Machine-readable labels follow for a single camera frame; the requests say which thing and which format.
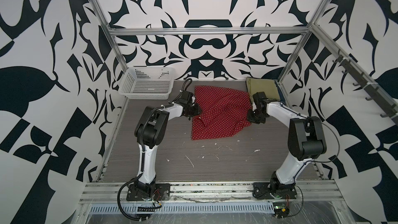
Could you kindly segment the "blue denim skirt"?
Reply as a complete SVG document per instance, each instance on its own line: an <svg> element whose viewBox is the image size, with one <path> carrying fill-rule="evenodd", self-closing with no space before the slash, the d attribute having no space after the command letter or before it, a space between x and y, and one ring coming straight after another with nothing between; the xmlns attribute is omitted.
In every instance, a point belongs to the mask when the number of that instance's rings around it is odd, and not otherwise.
<svg viewBox="0 0 398 224"><path fill-rule="evenodd" d="M283 104L285 104L286 103L286 99L285 99L285 96L284 96L284 94L283 94L278 82L275 80L274 83L275 83L275 86L277 88L277 92L278 92L278 95L279 95L279 98L280 98L279 101L282 102Z"/></svg>

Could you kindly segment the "olive green skirt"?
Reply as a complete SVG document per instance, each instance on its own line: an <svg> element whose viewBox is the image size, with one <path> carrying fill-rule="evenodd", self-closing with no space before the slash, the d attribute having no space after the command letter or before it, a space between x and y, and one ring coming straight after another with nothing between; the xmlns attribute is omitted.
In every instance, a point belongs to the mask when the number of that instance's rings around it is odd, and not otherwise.
<svg viewBox="0 0 398 224"><path fill-rule="evenodd" d="M254 94L258 92L264 92L267 98L270 100L281 100L277 84L272 79L257 79L247 77L246 86L252 103L254 103Z"/></svg>

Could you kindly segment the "red polka dot skirt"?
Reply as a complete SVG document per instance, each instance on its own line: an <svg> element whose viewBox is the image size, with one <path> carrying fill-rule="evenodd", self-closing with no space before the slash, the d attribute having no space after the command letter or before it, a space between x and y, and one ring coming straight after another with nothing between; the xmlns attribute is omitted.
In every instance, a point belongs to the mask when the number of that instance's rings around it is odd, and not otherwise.
<svg viewBox="0 0 398 224"><path fill-rule="evenodd" d="M248 92L196 86L194 93L201 113L192 120L193 141L233 137L251 125L247 120L247 112L252 110Z"/></svg>

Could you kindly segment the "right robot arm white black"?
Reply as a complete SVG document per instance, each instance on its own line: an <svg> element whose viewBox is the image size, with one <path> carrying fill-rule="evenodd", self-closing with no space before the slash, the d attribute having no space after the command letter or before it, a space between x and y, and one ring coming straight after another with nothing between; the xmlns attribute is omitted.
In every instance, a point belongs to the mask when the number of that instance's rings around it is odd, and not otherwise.
<svg viewBox="0 0 398 224"><path fill-rule="evenodd" d="M253 100L255 107L247 113L249 122L260 124L274 117L289 128L289 153L273 173L269 187L273 193L292 189L305 167L326 152L322 122L318 117L296 113L282 102L271 101L264 92L255 93Z"/></svg>

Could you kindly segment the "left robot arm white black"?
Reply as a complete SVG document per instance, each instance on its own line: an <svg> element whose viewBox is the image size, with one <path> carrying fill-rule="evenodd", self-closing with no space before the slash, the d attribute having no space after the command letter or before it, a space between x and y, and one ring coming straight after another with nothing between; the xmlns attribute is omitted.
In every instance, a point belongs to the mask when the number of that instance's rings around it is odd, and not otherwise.
<svg viewBox="0 0 398 224"><path fill-rule="evenodd" d="M145 108L134 132L140 148L140 166L134 182L136 188L147 194L154 192L157 150L164 139L168 122L180 117L191 119L200 113L195 95L185 90L168 105Z"/></svg>

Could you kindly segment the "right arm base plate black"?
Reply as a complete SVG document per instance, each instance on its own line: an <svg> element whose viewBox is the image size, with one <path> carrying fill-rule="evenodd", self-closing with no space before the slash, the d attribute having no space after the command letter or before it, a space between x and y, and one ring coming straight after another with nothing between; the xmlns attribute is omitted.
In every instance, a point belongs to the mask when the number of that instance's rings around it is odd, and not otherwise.
<svg viewBox="0 0 398 224"><path fill-rule="evenodd" d="M259 200L296 199L295 184L284 185L274 181L270 183L253 183L253 197Z"/></svg>

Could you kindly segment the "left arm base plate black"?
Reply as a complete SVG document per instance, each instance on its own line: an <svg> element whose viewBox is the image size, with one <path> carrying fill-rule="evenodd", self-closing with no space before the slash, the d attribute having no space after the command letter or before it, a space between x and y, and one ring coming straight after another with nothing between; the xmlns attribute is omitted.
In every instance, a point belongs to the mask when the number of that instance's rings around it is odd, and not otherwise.
<svg viewBox="0 0 398 224"><path fill-rule="evenodd" d="M142 201L154 199L155 201L167 200L170 197L170 184L143 184L141 182L129 185L127 191L127 201Z"/></svg>

